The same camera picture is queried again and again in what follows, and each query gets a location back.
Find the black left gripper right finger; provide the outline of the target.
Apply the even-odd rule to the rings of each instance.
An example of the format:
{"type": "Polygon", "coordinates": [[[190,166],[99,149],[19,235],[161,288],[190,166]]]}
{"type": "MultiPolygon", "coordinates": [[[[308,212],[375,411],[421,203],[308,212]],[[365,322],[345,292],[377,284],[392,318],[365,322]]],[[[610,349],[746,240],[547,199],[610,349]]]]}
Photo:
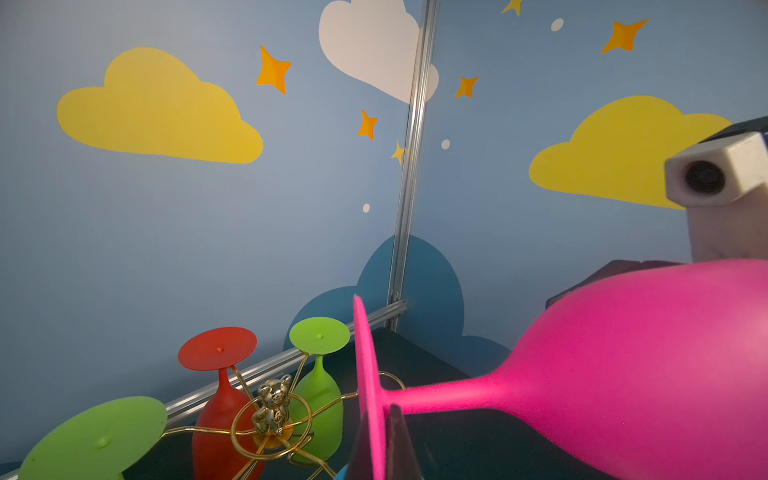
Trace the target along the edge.
{"type": "Polygon", "coordinates": [[[423,479],[405,416],[396,404],[390,406],[386,421],[385,473],[387,480],[423,479]]]}

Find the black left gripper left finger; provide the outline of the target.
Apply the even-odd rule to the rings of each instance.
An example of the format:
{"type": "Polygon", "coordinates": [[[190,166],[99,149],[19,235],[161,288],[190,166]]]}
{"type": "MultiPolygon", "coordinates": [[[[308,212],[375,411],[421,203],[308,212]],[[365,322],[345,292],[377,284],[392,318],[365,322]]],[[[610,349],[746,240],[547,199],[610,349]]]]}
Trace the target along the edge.
{"type": "Polygon", "coordinates": [[[345,470],[345,480],[373,480],[373,466],[370,446],[370,425],[368,414],[364,414],[360,429],[345,470]]]}

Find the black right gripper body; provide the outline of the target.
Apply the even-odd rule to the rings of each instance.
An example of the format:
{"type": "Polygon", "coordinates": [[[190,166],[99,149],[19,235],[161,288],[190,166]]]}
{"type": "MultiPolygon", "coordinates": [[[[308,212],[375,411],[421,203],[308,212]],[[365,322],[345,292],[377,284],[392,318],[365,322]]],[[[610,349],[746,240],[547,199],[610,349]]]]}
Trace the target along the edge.
{"type": "Polygon", "coordinates": [[[665,268],[665,267],[671,267],[671,266],[678,266],[679,262],[670,262],[670,261],[662,261],[662,260],[646,260],[646,261],[635,261],[635,260],[612,260],[605,264],[603,267],[601,267],[596,272],[592,273],[589,277],[582,280],[578,284],[569,287],[568,289],[554,295],[553,297],[550,297],[546,303],[545,308],[549,309],[552,307],[555,303],[569,295],[570,293],[585,287],[587,285],[590,285],[592,283],[626,274],[636,271],[643,271],[643,270],[651,270],[651,269],[657,269],[657,268],[665,268]]]}

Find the pink wine glass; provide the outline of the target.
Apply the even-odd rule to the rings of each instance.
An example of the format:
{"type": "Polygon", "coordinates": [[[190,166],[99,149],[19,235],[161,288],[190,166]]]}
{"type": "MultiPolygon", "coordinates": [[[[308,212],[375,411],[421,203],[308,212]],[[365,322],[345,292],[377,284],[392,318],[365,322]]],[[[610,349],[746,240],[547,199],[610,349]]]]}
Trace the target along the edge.
{"type": "Polygon", "coordinates": [[[394,460],[397,414],[495,409],[618,479],[767,475],[767,264],[731,259],[641,270],[548,308],[493,372],[387,391],[355,298],[366,473],[394,460]]]}

